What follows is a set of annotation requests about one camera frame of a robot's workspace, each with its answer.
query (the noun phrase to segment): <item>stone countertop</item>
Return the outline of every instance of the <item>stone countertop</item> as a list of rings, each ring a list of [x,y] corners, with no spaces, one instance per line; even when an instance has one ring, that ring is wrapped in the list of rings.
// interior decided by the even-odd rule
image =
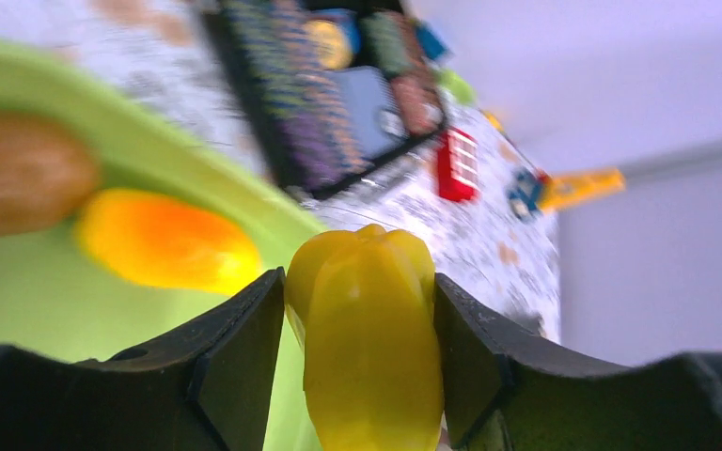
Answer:
[[[235,163],[269,178],[259,147],[206,43],[193,7],[175,0],[0,0],[0,38],[33,44],[93,72],[181,125]],[[479,200],[439,198],[427,160],[376,201],[341,194],[313,212],[332,228],[369,222],[407,229],[482,303],[559,340],[554,216],[524,225],[504,189],[523,157],[473,108],[451,103],[450,122],[479,143]]]

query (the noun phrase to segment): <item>green tray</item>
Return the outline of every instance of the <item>green tray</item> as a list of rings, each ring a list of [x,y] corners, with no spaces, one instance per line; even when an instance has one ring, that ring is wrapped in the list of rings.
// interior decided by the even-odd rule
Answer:
[[[172,194],[231,218],[267,268],[288,266],[300,244],[323,230],[275,188],[50,55],[0,41],[0,108],[54,117],[78,132],[101,156],[106,186]],[[123,282],[77,250],[70,222],[0,239],[0,343],[62,361],[107,359],[223,300]],[[320,449],[302,378],[303,355],[285,322],[266,451]]]

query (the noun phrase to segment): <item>orange mango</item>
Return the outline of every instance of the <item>orange mango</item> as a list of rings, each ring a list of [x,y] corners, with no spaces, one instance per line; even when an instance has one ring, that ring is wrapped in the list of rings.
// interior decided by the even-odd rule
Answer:
[[[238,226],[163,194],[101,191],[75,234],[88,254],[137,285],[232,296],[261,272],[259,251]]]

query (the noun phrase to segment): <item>black container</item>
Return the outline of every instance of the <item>black container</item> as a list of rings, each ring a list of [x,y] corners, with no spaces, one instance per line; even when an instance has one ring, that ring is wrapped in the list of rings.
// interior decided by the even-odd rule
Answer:
[[[304,0],[303,3],[306,8],[311,10],[349,9],[356,13],[356,19],[362,19],[380,9],[388,9],[399,13],[406,12],[398,0]],[[236,45],[238,38],[229,21],[219,16],[215,11],[208,10],[202,12],[202,20],[228,81],[233,87],[234,93],[238,97],[240,105],[244,109],[253,132],[261,145],[265,160],[275,177],[275,182],[289,194],[300,191],[317,200],[327,199],[414,148],[425,144],[447,128],[447,110],[440,104],[442,119],[434,131],[428,134],[410,135],[400,145],[392,147],[381,153],[377,158],[369,160],[371,163],[370,168],[362,173],[347,174],[337,183],[315,190],[308,190],[303,186],[305,171],[292,158],[294,152],[290,144],[284,139],[284,136],[276,127],[274,119],[265,111],[259,101],[262,97],[261,88],[252,80],[247,53],[241,46]],[[356,66],[375,66],[370,54],[370,48],[363,42],[363,39],[361,48],[350,65],[350,67]]]

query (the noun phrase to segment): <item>wall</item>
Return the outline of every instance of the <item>wall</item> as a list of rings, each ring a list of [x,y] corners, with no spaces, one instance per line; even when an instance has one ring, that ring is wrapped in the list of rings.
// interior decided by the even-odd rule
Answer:
[[[550,171],[722,139],[722,0],[411,3]]]
[[[722,164],[560,214],[565,346],[627,365],[722,350]]]

